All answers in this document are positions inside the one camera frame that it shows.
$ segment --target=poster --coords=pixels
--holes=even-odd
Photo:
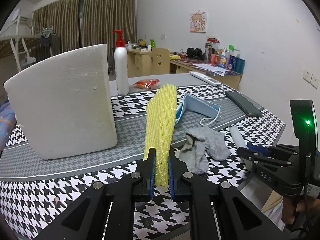
[[[190,32],[205,33],[207,29],[207,12],[192,13],[190,17]]]

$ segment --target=smartphone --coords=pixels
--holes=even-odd
[[[249,117],[260,117],[262,116],[261,111],[249,102],[243,95],[238,92],[225,91],[225,95],[231,99],[247,116]]]

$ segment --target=remote control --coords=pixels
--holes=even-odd
[[[221,82],[219,82],[218,80],[215,80],[215,79],[213,79],[211,77],[208,77],[206,75],[203,75],[201,73],[198,73],[198,72],[195,72],[195,71],[190,71],[189,74],[194,76],[194,77],[196,77],[196,78],[201,79],[202,81],[204,81],[204,82],[206,82],[206,83],[208,83],[208,84],[210,84],[210,85],[212,85],[214,87],[216,87],[218,85],[221,85]]]

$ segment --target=red pump cap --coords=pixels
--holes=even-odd
[[[123,30],[115,30],[112,33],[118,33],[118,38],[116,39],[116,48],[125,47],[125,41],[122,38]]]

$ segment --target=electrical outlet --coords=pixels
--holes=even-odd
[[[303,79],[305,79],[306,81],[308,81],[310,83],[311,78],[312,78],[312,73],[304,68],[302,77],[303,77]]]
[[[312,75],[311,85],[313,85],[316,89],[318,89],[319,79],[315,75]]]

